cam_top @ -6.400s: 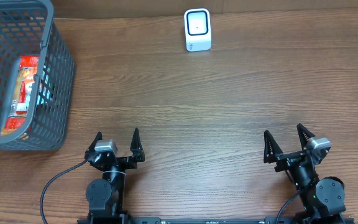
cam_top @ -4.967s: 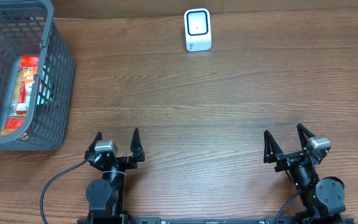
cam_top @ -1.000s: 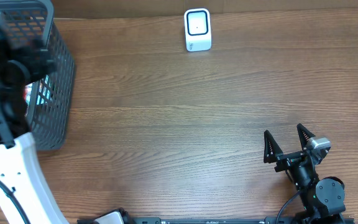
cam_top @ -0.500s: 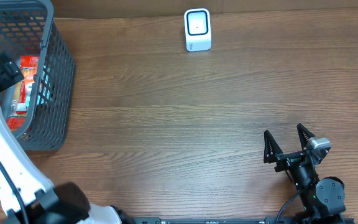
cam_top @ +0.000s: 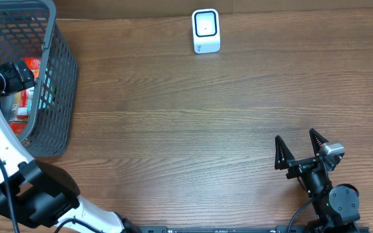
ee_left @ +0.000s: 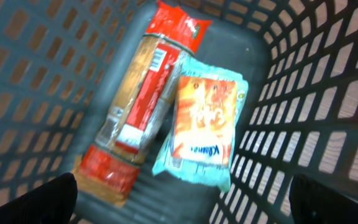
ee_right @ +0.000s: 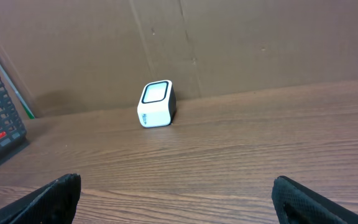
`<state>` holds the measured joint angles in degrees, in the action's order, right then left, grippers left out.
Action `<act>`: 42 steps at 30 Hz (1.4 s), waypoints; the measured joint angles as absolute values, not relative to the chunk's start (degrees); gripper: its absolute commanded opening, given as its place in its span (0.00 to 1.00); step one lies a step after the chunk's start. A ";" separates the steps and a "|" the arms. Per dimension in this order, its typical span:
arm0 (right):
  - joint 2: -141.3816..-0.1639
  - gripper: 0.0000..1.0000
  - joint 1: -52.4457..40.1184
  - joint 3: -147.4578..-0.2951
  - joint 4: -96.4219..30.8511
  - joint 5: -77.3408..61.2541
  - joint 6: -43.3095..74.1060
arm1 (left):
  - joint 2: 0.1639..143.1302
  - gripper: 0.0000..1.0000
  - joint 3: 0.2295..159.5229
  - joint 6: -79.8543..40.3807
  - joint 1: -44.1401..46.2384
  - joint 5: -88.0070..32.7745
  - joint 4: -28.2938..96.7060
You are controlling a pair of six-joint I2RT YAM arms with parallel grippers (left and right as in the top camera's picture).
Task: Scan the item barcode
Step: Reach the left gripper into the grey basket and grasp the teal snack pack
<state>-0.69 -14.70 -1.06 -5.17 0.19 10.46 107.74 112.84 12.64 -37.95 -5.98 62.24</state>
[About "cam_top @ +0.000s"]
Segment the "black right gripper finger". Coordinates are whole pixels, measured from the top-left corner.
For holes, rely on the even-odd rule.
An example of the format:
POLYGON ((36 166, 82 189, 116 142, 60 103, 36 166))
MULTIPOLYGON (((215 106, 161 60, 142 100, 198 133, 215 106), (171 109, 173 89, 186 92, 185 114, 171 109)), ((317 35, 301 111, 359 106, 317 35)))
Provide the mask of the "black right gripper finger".
POLYGON ((311 144, 313 148, 314 154, 318 154, 321 146, 328 142, 320 133, 318 133, 315 129, 311 128, 309 130, 311 144))
POLYGON ((285 170, 290 168, 295 162, 295 158, 280 135, 275 137, 275 149, 275 169, 285 170))

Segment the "long orange cracker pack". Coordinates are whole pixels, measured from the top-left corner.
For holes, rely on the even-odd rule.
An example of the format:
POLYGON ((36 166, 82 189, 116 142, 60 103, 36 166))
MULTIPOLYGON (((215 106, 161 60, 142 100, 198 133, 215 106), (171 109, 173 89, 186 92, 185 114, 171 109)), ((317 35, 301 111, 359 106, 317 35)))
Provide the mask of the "long orange cracker pack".
MULTIPOLYGON (((36 80, 40 72, 41 58, 23 58, 28 68, 32 71, 36 80)), ((15 135, 20 135, 28 124, 28 118, 32 107, 32 98, 34 88, 28 88, 14 95, 14 103, 12 105, 12 114, 8 120, 8 125, 11 127, 15 135)))

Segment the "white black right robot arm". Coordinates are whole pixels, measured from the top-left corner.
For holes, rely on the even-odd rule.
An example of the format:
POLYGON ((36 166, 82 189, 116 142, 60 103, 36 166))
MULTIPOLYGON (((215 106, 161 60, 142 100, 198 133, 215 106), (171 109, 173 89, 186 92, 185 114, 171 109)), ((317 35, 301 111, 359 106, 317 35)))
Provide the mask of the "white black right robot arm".
POLYGON ((368 232, 360 228, 359 191, 351 184, 334 186, 329 173, 334 171, 345 155, 345 148, 330 142, 315 129, 309 130, 314 156, 296 160, 282 137, 275 137, 275 169, 286 170, 288 179, 297 179, 309 200, 291 218, 286 232, 368 232), (309 205, 317 219, 296 226, 295 220, 309 205))

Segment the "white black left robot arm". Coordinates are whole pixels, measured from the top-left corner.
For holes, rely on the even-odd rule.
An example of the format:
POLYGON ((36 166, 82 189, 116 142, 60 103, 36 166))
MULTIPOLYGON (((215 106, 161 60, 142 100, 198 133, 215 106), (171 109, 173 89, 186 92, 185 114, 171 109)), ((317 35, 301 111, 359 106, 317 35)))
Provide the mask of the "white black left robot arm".
MULTIPOLYGON (((0 96, 8 80, 0 73, 0 96)), ((20 143, 0 109, 0 215, 19 226, 71 228, 78 232, 139 232, 116 212, 80 195, 63 169, 36 160, 20 143)))

